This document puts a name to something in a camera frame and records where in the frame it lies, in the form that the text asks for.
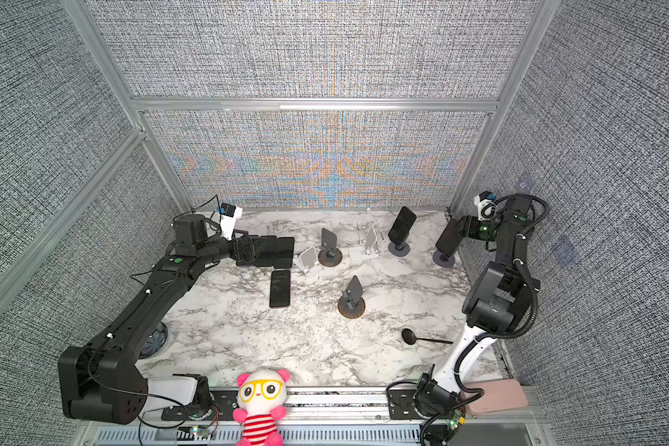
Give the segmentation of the black smartphone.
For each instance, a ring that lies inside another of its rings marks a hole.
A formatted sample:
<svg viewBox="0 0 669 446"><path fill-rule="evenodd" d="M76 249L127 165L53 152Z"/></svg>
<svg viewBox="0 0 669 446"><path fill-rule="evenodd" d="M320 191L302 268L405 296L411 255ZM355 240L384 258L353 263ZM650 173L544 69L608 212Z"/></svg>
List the black smartphone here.
<svg viewBox="0 0 669 446"><path fill-rule="evenodd" d="M287 308L291 304L291 271L277 269L271 273L271 289L269 290L270 308Z"/></svg>
<svg viewBox="0 0 669 446"><path fill-rule="evenodd" d="M248 265L257 266L258 259L263 253L268 242L266 239L260 236L252 235L249 237L250 248L248 251Z"/></svg>
<svg viewBox="0 0 669 446"><path fill-rule="evenodd" d="M390 231L388 238L394 245L406 243L411 228L416 223L417 215L408 207L403 206L399 211Z"/></svg>
<svg viewBox="0 0 669 446"><path fill-rule="evenodd" d="M278 237L272 266L274 269L292 269L295 256L295 238Z"/></svg>
<svg viewBox="0 0 669 446"><path fill-rule="evenodd" d="M440 234L439 239L435 243L436 249L439 252L439 256L450 258L455 254L464 238L462 235L462 228L464 226L464 219L452 219L447 223L446 227Z"/></svg>
<svg viewBox="0 0 669 446"><path fill-rule="evenodd" d="M259 268L272 267L273 257L274 257L275 249L276 249L277 237L272 236L272 235L266 235L266 236L261 236L261 237L266 239L268 244L265 247L261 256L259 257L258 265L256 267L259 267Z"/></svg>

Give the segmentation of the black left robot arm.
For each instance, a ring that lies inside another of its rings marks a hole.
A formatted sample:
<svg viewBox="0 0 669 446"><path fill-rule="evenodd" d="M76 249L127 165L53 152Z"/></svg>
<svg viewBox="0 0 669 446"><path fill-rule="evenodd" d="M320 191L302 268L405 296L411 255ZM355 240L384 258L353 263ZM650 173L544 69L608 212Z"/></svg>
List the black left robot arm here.
<svg viewBox="0 0 669 446"><path fill-rule="evenodd" d="M232 239L210 235L211 219L176 217L174 241L148 273L126 308L83 347L68 347L58 360L63 414L72 419L127 425L148 403L185 408L175 397L150 391L136 366L149 336L199 277L225 258L253 261L253 237L243 230Z"/></svg>

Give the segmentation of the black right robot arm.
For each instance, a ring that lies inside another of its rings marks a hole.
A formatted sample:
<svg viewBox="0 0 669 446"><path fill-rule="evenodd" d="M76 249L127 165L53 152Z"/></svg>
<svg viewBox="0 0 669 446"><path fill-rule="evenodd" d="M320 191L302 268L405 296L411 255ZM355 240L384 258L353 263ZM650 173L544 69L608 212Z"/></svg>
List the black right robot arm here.
<svg viewBox="0 0 669 446"><path fill-rule="evenodd" d="M442 266L466 239L494 248L490 261L466 296L466 321L446 358L423 374L414 394L422 416L445 416L480 399L485 390L464 383L479 356L499 339L515 339L533 327L539 312L540 282L529 269L528 245L534 228L549 214L549 204L533 195L492 193L475 197L477 214L447 223L436 243L435 263Z"/></svg>

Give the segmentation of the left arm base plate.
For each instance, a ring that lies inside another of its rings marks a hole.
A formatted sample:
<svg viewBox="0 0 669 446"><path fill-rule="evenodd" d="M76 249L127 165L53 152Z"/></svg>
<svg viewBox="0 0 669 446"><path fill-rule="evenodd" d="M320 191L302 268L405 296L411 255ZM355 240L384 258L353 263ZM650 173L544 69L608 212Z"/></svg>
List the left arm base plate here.
<svg viewBox="0 0 669 446"><path fill-rule="evenodd" d="M186 406L189 420L212 421L217 417L219 421L233 421L233 412L238 408L237 395L237 388L211 388L209 399L196 395Z"/></svg>

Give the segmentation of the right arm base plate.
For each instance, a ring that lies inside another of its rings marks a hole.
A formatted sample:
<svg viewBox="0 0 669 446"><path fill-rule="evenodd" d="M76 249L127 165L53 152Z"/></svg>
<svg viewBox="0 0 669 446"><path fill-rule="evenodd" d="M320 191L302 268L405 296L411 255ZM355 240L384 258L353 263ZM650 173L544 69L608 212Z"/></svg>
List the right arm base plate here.
<svg viewBox="0 0 669 446"><path fill-rule="evenodd" d="M394 421L424 420L416 408L416 387L413 385L401 385L386 391L388 413Z"/></svg>

